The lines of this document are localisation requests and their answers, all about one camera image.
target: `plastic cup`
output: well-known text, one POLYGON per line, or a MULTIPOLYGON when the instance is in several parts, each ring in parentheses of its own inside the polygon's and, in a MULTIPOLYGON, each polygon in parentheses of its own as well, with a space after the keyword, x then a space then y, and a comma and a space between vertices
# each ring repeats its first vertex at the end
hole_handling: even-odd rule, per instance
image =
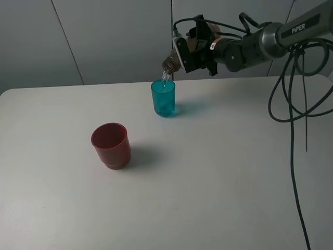
POLYGON ((175 88, 173 81, 168 80, 165 86, 162 80, 157 80, 151 84, 152 102, 155 112, 162 117, 169 117, 175 111, 175 88))
POLYGON ((92 134, 92 145, 100 160, 110 169, 121 169, 131 159, 126 128, 119 123, 107 123, 92 134))

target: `transparent blue cup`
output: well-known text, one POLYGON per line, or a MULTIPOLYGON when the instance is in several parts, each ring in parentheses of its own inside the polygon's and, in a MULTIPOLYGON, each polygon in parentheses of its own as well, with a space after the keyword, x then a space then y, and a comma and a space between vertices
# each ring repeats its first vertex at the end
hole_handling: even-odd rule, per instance
POLYGON ((175 88, 173 81, 168 80, 163 87, 162 80, 151 84, 152 102, 155 112, 162 117, 170 117, 175 111, 175 88))

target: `red cup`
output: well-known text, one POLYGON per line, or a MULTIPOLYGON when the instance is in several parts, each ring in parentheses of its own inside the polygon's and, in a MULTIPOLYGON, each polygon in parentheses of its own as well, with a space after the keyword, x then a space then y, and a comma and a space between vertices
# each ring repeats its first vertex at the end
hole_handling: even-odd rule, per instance
POLYGON ((121 169, 131 159, 126 128, 119 123, 107 123, 92 134, 92 145, 100 160, 111 169, 121 169))

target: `robotic arm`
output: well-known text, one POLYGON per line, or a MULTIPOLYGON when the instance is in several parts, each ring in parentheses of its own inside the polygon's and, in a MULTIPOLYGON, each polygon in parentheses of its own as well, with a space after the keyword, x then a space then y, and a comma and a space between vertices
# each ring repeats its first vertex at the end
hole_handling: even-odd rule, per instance
POLYGON ((191 19, 182 19, 174 24, 173 39, 181 66, 187 73, 199 68, 207 68, 209 75, 217 74, 217 64, 221 63, 231 72, 237 72, 266 61, 281 58, 288 53, 288 48, 306 39, 333 33, 333 1, 327 1, 310 10, 286 25, 278 22, 257 24, 245 13, 240 15, 247 34, 240 39, 216 38, 207 25, 203 15, 191 19), (192 51, 188 42, 182 38, 176 25, 179 22, 194 20, 196 27, 189 31, 189 37, 195 39, 192 51), (250 24, 261 28, 256 33, 249 32, 250 24))

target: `black wire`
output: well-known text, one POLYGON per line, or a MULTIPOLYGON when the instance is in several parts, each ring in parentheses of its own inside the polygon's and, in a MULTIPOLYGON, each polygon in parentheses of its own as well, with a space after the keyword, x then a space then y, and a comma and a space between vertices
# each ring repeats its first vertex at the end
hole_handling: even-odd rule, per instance
POLYGON ((257 29, 261 29, 266 27, 267 25, 271 24, 272 22, 264 22, 262 24, 257 23, 256 21, 254 21, 248 14, 246 14, 245 12, 242 12, 239 14, 238 16, 240 22, 243 24, 245 31, 246 31, 246 35, 251 35, 251 31, 250 31, 250 27, 247 24, 246 21, 248 21, 252 26, 256 27, 257 29))
POLYGON ((296 46, 292 47, 290 49, 290 54, 289 54, 289 58, 283 68, 283 71, 281 73, 281 76, 279 77, 278 81, 276 82, 275 86, 273 87, 272 93, 270 95, 270 99, 268 101, 268 113, 270 114, 270 117, 278 122, 290 122, 290 130, 291 130, 291 145, 290 145, 290 170, 291 170, 291 178, 292 178, 292 186, 293 186, 293 191, 294 191, 294 196, 295 196, 295 201, 296 201, 296 206, 297 206, 297 211, 300 217, 300 221, 302 224, 302 229, 303 229, 303 233, 304 233, 304 238, 305 238, 305 242, 306 242, 306 246, 308 248, 308 250, 311 250, 310 247, 310 241, 309 241, 309 237, 308 237, 308 233, 306 231, 306 226, 304 223, 304 219, 302 216, 302 211, 301 211, 301 207, 300 207, 300 203, 299 203, 299 198, 298 198, 298 191, 297 191, 297 186, 296 186, 296 180, 295 180, 295 175, 294 175, 294 122, 302 117, 305 117, 305 140, 306 140, 306 150, 308 149, 308 121, 307 118, 308 117, 318 117, 318 116, 323 116, 326 115, 328 113, 331 113, 333 111, 333 109, 330 109, 328 111, 319 113, 319 114, 311 114, 312 111, 314 111, 317 107, 319 107, 333 92, 333 86, 329 89, 329 91, 315 104, 313 105, 310 109, 308 109, 308 100, 306 97, 306 88, 305 88, 305 80, 304 77, 305 76, 313 76, 314 74, 319 73, 327 64, 327 60, 329 57, 329 50, 333 51, 333 42, 326 40, 326 39, 319 39, 319 38, 315 38, 315 39, 308 39, 305 40, 299 44, 297 44, 296 46), (305 53, 305 49, 307 48, 311 48, 311 47, 322 47, 324 50, 324 58, 323 61, 321 63, 321 65, 314 71, 312 72, 305 72, 304 71, 304 53, 305 53), (300 55, 302 55, 302 69, 300 69, 299 64, 298 64, 298 59, 300 57, 300 55), (288 89, 288 93, 286 91, 286 86, 285 86, 285 74, 286 71, 288 69, 289 64, 293 61, 293 66, 292 66, 292 70, 291 70, 291 76, 290 76, 290 80, 289 80, 289 89, 288 89), (294 107, 294 105, 292 104, 292 98, 291 98, 291 94, 292 94, 292 82, 293 82, 293 77, 295 74, 295 71, 298 71, 299 74, 302 75, 302 82, 303 82, 303 89, 304 89, 304 100, 305 100, 305 112, 300 112, 298 109, 296 109, 294 107), (282 88, 283 88, 283 93, 285 96, 286 101, 288 102, 288 107, 289 107, 289 119, 278 119, 276 118, 271 110, 271 106, 272 106, 272 99, 273 96, 276 92, 277 87, 279 86, 279 84, 282 83, 282 88), (293 116, 293 111, 295 111, 296 113, 298 113, 299 115, 294 117, 293 116))
MULTIPOLYGON (((295 66, 293 66, 292 70, 291 70, 291 76, 290 76, 290 81, 289 81, 289 92, 288 92, 289 116, 290 116, 291 120, 293 117, 292 107, 291 107, 291 89, 292 89, 292 81, 293 81, 294 74, 295 74, 295 66)), ((301 210, 301 205, 300 205, 299 198, 298 198, 298 192, 297 192, 297 186, 296 186, 296 180, 295 180, 295 172, 294 172, 294 165, 293 165, 293 153, 294 153, 293 151, 294 151, 294 137, 295 137, 294 134, 295 134, 294 121, 291 121, 290 122, 290 172, 291 172, 291 179, 292 179, 292 187, 293 187, 293 193, 295 196, 297 212, 300 217, 300 221, 301 221, 301 225, 302 225, 302 229, 303 229, 306 246, 307 246, 308 250, 311 250, 308 232, 306 231, 306 226, 305 226, 305 222, 304 222, 303 215, 302 215, 302 210, 301 210)))
POLYGON ((240 32, 246 33, 245 30, 242 30, 240 28, 237 28, 237 27, 234 27, 234 26, 231 26, 231 25, 227 25, 227 24, 224 24, 224 23, 221 23, 221 22, 215 22, 215 21, 211 21, 211 20, 207 20, 207 19, 201 19, 201 18, 184 18, 184 19, 178 20, 177 22, 175 22, 173 24, 173 29, 174 30, 177 29, 177 24, 180 23, 180 22, 185 22, 185 21, 207 22, 207 23, 212 23, 212 24, 224 26, 224 27, 229 28, 229 29, 238 30, 240 32))
MULTIPOLYGON (((304 72, 304 54, 302 55, 302 70, 304 72)), ((303 89, 304 89, 304 101, 305 101, 305 112, 308 110, 308 99, 306 97, 306 87, 304 75, 302 75, 303 89)), ((305 151, 308 151, 308 117, 305 117, 305 151)))
POLYGON ((240 35, 236 35, 236 34, 225 33, 225 32, 217 32, 217 31, 215 31, 214 34, 222 35, 222 36, 232 36, 234 38, 239 38, 239 39, 243 40, 243 37, 241 37, 240 35))

